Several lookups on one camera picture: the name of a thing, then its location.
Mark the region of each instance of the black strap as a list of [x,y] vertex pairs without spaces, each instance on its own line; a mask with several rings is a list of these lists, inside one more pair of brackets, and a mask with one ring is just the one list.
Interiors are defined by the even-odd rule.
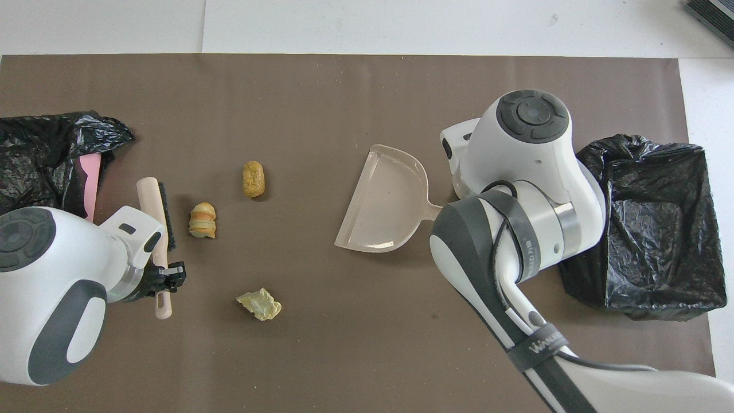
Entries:
[[538,274],[540,243],[533,229],[533,224],[530,223],[528,215],[517,199],[498,190],[489,190],[477,196],[489,202],[507,220],[510,230],[519,244],[518,250],[523,259],[522,271],[515,282],[525,281]]
[[512,364],[523,372],[551,358],[565,345],[568,345],[566,337],[563,337],[553,324],[546,323],[528,338],[510,348],[507,356]]

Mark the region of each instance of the transparent dustpan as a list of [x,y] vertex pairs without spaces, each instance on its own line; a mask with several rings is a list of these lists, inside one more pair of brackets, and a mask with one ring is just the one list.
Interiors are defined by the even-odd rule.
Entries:
[[334,245],[392,251],[410,239],[422,220],[435,220],[440,211],[428,202],[428,177],[416,158],[373,145]]

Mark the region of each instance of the crumpled yellow item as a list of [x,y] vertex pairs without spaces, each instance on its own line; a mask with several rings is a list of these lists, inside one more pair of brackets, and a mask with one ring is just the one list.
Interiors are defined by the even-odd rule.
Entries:
[[272,320],[283,308],[265,288],[260,288],[254,292],[246,292],[237,297],[237,302],[253,313],[255,318],[260,321]]

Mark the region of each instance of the pink object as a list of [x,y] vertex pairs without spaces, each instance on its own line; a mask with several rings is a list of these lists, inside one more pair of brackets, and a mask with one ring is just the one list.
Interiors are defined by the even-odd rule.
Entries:
[[87,174],[87,183],[84,185],[84,210],[87,211],[87,220],[94,222],[94,208],[97,203],[97,184],[99,183],[99,168],[102,156],[88,154],[79,157],[81,169]]

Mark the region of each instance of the brush handle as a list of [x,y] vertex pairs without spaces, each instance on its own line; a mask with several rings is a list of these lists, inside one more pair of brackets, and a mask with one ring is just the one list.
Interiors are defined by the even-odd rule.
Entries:
[[[166,213],[163,209],[163,199],[161,198],[158,179],[152,177],[143,178],[137,182],[136,186],[140,210],[155,218],[163,225],[166,225]],[[153,248],[153,253],[150,254],[150,258],[153,260],[153,264],[168,268],[168,231],[163,234],[155,248]],[[156,317],[160,320],[165,320],[172,313],[171,293],[168,291],[158,292],[156,294]]]

